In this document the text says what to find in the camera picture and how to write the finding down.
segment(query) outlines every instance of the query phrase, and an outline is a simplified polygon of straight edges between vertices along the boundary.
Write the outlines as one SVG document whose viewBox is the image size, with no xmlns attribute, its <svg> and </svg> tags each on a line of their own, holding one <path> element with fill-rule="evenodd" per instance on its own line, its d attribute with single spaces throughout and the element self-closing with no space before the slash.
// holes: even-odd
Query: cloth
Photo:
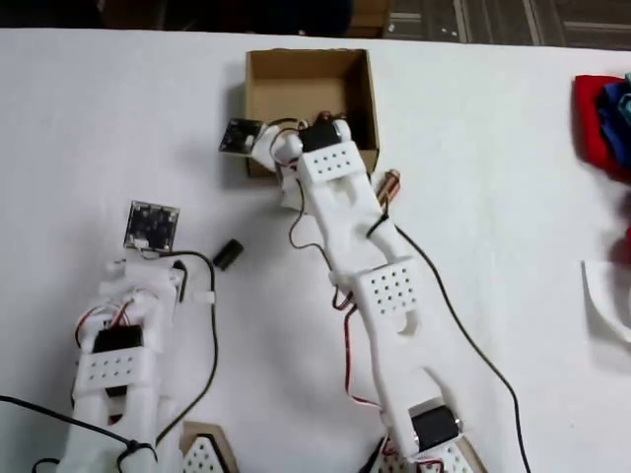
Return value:
<svg viewBox="0 0 631 473">
<path fill-rule="evenodd" d="M 585 160 L 616 177 L 628 178 L 631 172 L 619 165 L 600 132 L 596 100 L 607 84 L 623 82 L 619 77 L 577 76 L 574 81 L 575 104 L 585 146 Z"/>
<path fill-rule="evenodd" d="M 597 109 L 600 130 L 615 161 L 622 167 L 631 169 L 631 128 L 618 108 L 618 104 L 628 92 L 626 82 L 603 86 L 597 100 Z"/>
</svg>

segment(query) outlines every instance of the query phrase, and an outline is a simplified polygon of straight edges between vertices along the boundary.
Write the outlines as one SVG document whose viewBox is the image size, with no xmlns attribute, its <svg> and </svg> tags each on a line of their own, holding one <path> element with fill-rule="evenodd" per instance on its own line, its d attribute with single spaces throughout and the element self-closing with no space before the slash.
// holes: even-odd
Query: white tablecloth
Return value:
<svg viewBox="0 0 631 473">
<path fill-rule="evenodd" d="M 533 471 L 626 468 L 631 354 L 589 315 L 580 261 L 609 259 L 625 187 L 580 162 L 572 78 L 622 74 L 628 52 L 228 34 L 0 31 L 0 385 L 70 412 L 76 318 L 122 253 L 129 201 L 181 209 L 176 247 L 241 259 L 218 276 L 216 382 L 190 419 L 220 424 L 244 472 L 352 472 L 382 434 L 343 391 L 342 317 L 295 214 L 216 152 L 243 110 L 245 52 L 365 47 L 392 217 L 440 267 L 473 337 L 522 401 Z M 306 219 L 298 231 L 316 236 Z M 191 286 L 205 287 L 190 261 Z M 521 471 L 512 405 L 451 321 L 429 271 L 411 356 L 443 385 L 491 472 Z M 354 388 L 375 395 L 353 324 Z M 212 360 L 207 309 L 178 308 L 173 392 Z M 0 408 L 0 470 L 60 456 L 67 426 Z"/>
</svg>

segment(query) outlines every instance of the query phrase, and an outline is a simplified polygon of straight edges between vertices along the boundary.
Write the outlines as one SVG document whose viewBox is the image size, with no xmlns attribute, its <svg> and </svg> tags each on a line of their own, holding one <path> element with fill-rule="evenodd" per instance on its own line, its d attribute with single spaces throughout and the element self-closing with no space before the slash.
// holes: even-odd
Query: red fabric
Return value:
<svg viewBox="0 0 631 473">
<path fill-rule="evenodd" d="M 596 98 L 602 86 L 619 82 L 624 82 L 624 79 L 610 76 L 577 76 L 574 81 L 574 96 L 587 154 L 586 160 L 617 177 L 628 178 L 631 173 L 615 161 L 600 134 L 600 120 L 596 109 Z"/>
</svg>

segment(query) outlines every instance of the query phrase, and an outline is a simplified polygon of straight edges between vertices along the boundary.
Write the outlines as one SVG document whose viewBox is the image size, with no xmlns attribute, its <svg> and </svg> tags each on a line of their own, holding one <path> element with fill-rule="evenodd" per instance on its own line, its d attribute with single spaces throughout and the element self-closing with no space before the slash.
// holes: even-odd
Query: perforated plate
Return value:
<svg viewBox="0 0 631 473">
<path fill-rule="evenodd" d="M 224 473 L 212 441 L 198 437 L 184 458 L 183 473 Z"/>
<path fill-rule="evenodd" d="M 414 258 L 364 273 L 356 279 L 355 295 L 363 309 L 381 315 L 397 315 L 418 306 L 420 273 Z"/>
<path fill-rule="evenodd" d="M 465 455 L 456 445 L 455 442 L 448 443 L 446 446 L 433 450 L 432 455 L 424 455 L 417 461 L 423 462 L 428 460 L 442 460 L 445 466 L 444 473 L 485 473 L 486 470 L 481 465 Z M 440 465 L 420 465 L 418 470 L 416 464 L 405 461 L 399 455 L 380 455 L 381 461 L 375 462 L 371 473 L 439 473 Z"/>
<path fill-rule="evenodd" d="M 142 347 L 84 355 L 79 361 L 75 390 L 83 393 L 132 383 L 150 383 L 154 373 L 154 357 Z"/>
<path fill-rule="evenodd" d="M 366 173 L 366 166 L 352 141 L 304 153 L 298 161 L 300 176 L 311 182 L 327 182 L 353 172 Z"/>
</svg>

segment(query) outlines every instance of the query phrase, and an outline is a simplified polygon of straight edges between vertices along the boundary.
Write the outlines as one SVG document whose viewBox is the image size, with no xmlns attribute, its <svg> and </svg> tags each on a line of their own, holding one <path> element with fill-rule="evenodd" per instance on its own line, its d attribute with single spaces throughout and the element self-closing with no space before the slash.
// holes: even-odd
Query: cardboard box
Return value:
<svg viewBox="0 0 631 473">
<path fill-rule="evenodd" d="M 271 49 L 247 54 L 245 118 L 313 122 L 321 111 L 344 113 L 368 172 L 379 156 L 373 80 L 363 49 Z M 272 175 L 247 160 L 250 176 Z"/>
</svg>

